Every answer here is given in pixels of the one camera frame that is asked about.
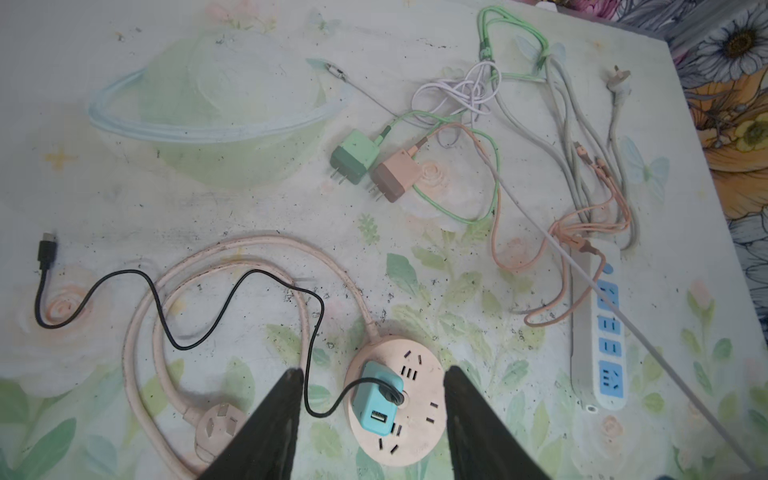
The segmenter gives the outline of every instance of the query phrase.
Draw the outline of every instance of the tabletop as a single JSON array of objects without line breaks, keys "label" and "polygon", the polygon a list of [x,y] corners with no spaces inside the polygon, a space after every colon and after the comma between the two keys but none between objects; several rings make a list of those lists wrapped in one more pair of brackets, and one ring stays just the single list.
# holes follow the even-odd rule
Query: tabletop
[{"label": "tabletop", "polygon": [[[552,252],[511,275],[490,256],[490,223],[466,227],[412,191],[375,201],[364,188],[330,180],[328,159],[353,129],[373,136],[392,116],[356,92],[324,124],[296,173],[243,185],[238,168],[205,177],[164,161],[150,142],[92,127],[86,104],[99,88],[145,67],[172,41],[202,28],[252,28],[306,58],[326,58],[405,111],[431,78],[460,76],[477,61],[477,11],[484,0],[292,0],[190,2],[4,2],[0,15],[0,477],[168,478],[124,394],[120,351],[146,285],[117,278],[82,318],[61,330],[36,326],[37,242],[59,239],[48,287],[49,316],[63,316],[100,276],[141,268],[153,278],[218,241],[281,233],[323,249],[362,290],[382,334],[427,345],[444,366],[459,365],[526,452],[553,478],[723,478],[745,466],[725,446],[633,336],[627,342],[629,400],[619,411],[587,413],[571,388],[569,321],[525,326],[514,312],[560,290]],[[614,65],[632,72],[619,124],[645,164],[670,159],[663,201],[646,184],[630,187],[641,241],[621,261],[622,310],[759,463],[768,462],[768,352],[700,150],[667,46],[517,3],[505,7],[539,28],[564,59],[586,115],[607,135]],[[516,31],[494,33],[504,65],[530,68]],[[505,83],[505,98],[532,130],[558,142],[544,88]],[[516,134],[498,112],[477,128],[498,142],[502,177],[542,223],[573,206],[554,161]],[[391,154],[421,132],[401,124],[382,144]],[[432,142],[433,193],[466,216],[491,200],[492,178],[471,144]],[[507,198],[502,255],[529,257],[541,241]],[[233,257],[264,258],[326,299],[313,351],[310,401],[326,408],[365,343],[359,310],[319,262],[282,247],[251,247]],[[220,274],[171,307],[180,339],[197,338],[235,280]],[[169,371],[201,407],[227,400],[252,412],[287,366],[298,362],[296,305],[271,280],[241,287],[219,329],[195,350],[166,347]],[[310,304],[312,318],[316,307]],[[151,355],[151,322],[137,347],[148,412],[192,468],[193,429],[161,391]],[[415,465],[375,463],[346,418],[302,413],[294,478],[450,478],[447,438]]]}]

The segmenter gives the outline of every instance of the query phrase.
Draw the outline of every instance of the power cord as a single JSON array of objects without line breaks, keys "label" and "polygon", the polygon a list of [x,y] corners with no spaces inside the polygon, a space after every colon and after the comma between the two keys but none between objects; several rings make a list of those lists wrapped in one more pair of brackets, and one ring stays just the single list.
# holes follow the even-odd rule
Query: power cord
[{"label": "power cord", "polygon": [[154,304],[157,307],[157,316],[160,318],[160,322],[163,326],[163,330],[165,331],[165,336],[168,338],[168,341],[170,342],[170,344],[173,345],[175,349],[192,350],[193,348],[195,348],[196,346],[199,346],[202,342],[204,342],[210,336],[210,334],[214,332],[216,327],[219,325],[219,322],[221,321],[222,317],[224,316],[224,313],[227,311],[227,307],[230,305],[230,302],[232,301],[232,297],[234,297],[234,294],[237,291],[237,289],[240,287],[240,284],[250,275],[254,273],[262,273],[263,275],[268,276],[272,280],[275,280],[280,285],[288,289],[311,295],[320,304],[320,315],[317,319],[315,330],[312,336],[310,337],[310,350],[307,353],[306,367],[304,369],[304,374],[306,377],[306,380],[304,382],[304,407],[306,408],[307,413],[309,413],[311,416],[318,419],[324,419],[332,415],[336,411],[336,408],[338,408],[341,401],[344,399],[344,396],[351,389],[355,388],[361,383],[375,383],[376,385],[379,386],[379,389],[381,389],[382,394],[385,397],[390,398],[392,400],[392,403],[394,403],[395,405],[400,406],[405,401],[405,397],[403,396],[403,394],[394,386],[388,384],[384,380],[376,379],[373,377],[363,377],[363,378],[356,379],[353,382],[350,382],[349,385],[347,385],[344,388],[344,390],[342,390],[341,394],[339,394],[339,398],[336,399],[336,401],[333,403],[333,406],[327,412],[315,412],[314,410],[312,410],[312,408],[310,407],[310,400],[308,395],[308,388],[310,384],[310,365],[312,362],[312,350],[315,343],[315,337],[317,336],[317,333],[320,329],[320,324],[323,322],[323,317],[326,311],[326,305],[323,302],[323,299],[320,298],[320,295],[318,295],[317,293],[314,293],[312,290],[307,290],[307,289],[301,288],[300,286],[291,285],[290,283],[285,282],[284,280],[280,279],[273,273],[270,273],[261,269],[248,270],[240,277],[240,279],[232,287],[232,290],[230,291],[230,294],[227,297],[227,301],[224,302],[224,305],[221,307],[221,311],[219,312],[218,317],[214,321],[214,324],[208,329],[205,335],[203,335],[198,341],[196,341],[195,343],[192,343],[191,345],[182,346],[176,342],[176,339],[174,339],[173,335],[171,335],[170,329],[168,328],[165,315],[163,314],[163,303],[160,300],[160,295],[157,293],[157,288],[155,287],[154,282],[145,272],[142,272],[141,270],[136,270],[136,269],[118,270],[118,271],[109,273],[107,275],[104,275],[96,283],[94,283],[94,285],[91,287],[88,293],[86,293],[85,298],[83,298],[83,300],[80,302],[80,305],[78,306],[78,308],[69,316],[69,318],[57,324],[46,323],[43,320],[41,315],[41,303],[42,303],[43,292],[45,291],[45,283],[46,283],[45,281],[48,278],[48,271],[53,266],[53,262],[56,258],[57,246],[58,246],[58,243],[56,242],[56,239],[54,238],[54,236],[51,235],[50,233],[44,233],[43,240],[40,241],[40,244],[38,247],[38,262],[40,262],[40,285],[38,286],[38,292],[37,292],[37,295],[35,296],[35,319],[37,320],[38,325],[44,329],[60,329],[64,326],[67,326],[69,323],[71,323],[80,315],[80,313],[85,308],[91,296],[93,296],[96,289],[102,283],[109,280],[113,276],[122,275],[124,273],[133,273],[141,276],[142,278],[144,278],[144,280],[147,281],[150,291],[152,292],[152,297],[154,298]]}]

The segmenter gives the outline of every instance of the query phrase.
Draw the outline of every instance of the white power strip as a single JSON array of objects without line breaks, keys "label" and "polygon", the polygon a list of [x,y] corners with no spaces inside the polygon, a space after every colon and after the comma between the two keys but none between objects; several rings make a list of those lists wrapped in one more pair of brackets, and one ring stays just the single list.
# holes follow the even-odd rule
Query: white power strip
[{"label": "white power strip", "polygon": [[[621,251],[613,242],[591,238],[589,242],[607,260],[598,286],[616,307],[620,306],[621,285],[618,269]],[[600,266],[600,257],[573,252],[573,259],[590,276]],[[590,287],[573,275],[573,299]],[[624,325],[611,309],[590,291],[588,298],[573,314],[573,351],[571,383],[581,399],[581,407],[596,413],[599,408],[619,410],[627,404],[627,363],[624,348]]]}]

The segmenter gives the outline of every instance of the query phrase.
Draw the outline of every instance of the usb port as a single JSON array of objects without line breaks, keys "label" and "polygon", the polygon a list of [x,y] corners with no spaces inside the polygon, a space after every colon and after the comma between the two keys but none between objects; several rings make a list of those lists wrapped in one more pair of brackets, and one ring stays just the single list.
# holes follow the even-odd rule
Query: usb port
[{"label": "usb port", "polygon": [[376,410],[371,412],[371,418],[374,420],[379,420],[381,423],[386,423],[386,415],[383,413],[378,413]]}]

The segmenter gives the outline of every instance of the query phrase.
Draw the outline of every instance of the power outlet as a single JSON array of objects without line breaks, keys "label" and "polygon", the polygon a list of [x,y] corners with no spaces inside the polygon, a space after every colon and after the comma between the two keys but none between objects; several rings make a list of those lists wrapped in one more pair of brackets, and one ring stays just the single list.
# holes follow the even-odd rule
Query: power outlet
[{"label": "power outlet", "polygon": [[[621,251],[612,242],[592,238],[589,241],[607,260],[597,281],[598,287],[611,303],[619,307]],[[573,258],[590,276],[594,276],[600,266],[600,257],[591,253],[575,252]],[[573,275],[574,298],[589,288],[581,276]],[[619,410],[627,404],[624,353],[624,329],[621,322],[595,292],[590,292],[573,315],[571,383],[581,399],[582,408],[588,412],[597,412],[600,408]]]},{"label": "power outlet", "polygon": [[426,457],[445,431],[444,372],[432,352],[420,343],[400,336],[387,336],[375,345],[360,349],[349,365],[345,384],[361,376],[363,366],[376,362],[391,369],[402,380],[405,401],[397,407],[389,431],[377,435],[359,420],[354,400],[344,399],[352,433],[365,453],[383,465],[403,467]]}]

